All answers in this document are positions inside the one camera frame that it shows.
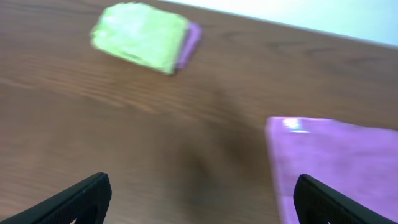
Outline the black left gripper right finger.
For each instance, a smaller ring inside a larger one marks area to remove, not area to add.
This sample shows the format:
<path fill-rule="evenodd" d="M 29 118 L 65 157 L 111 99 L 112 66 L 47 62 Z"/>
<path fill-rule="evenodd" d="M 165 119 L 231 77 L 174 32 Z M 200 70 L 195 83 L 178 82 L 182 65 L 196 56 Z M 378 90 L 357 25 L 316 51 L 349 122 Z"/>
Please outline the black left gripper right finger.
<path fill-rule="evenodd" d="M 295 184 L 294 206 L 300 224 L 397 224 L 307 174 Z"/>

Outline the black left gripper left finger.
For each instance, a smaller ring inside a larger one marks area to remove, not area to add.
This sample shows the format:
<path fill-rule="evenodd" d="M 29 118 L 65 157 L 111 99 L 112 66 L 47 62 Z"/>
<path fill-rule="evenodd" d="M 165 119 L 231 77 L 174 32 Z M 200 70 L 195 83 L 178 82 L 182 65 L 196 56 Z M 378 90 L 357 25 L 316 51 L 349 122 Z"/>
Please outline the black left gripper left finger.
<path fill-rule="evenodd" d="M 109 177 L 99 172 L 1 224 L 103 224 L 111 196 Z"/>

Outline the purple microfiber cloth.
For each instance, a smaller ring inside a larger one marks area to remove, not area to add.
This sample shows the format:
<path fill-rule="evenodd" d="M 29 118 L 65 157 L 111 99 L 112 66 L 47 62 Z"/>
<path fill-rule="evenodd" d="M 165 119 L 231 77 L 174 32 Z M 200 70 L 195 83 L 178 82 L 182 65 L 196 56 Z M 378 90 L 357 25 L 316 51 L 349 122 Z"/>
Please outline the purple microfiber cloth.
<path fill-rule="evenodd" d="M 298 223 L 293 193 L 308 174 L 397 221 L 397 131 L 332 119 L 271 117 L 269 158 L 282 223 Z"/>

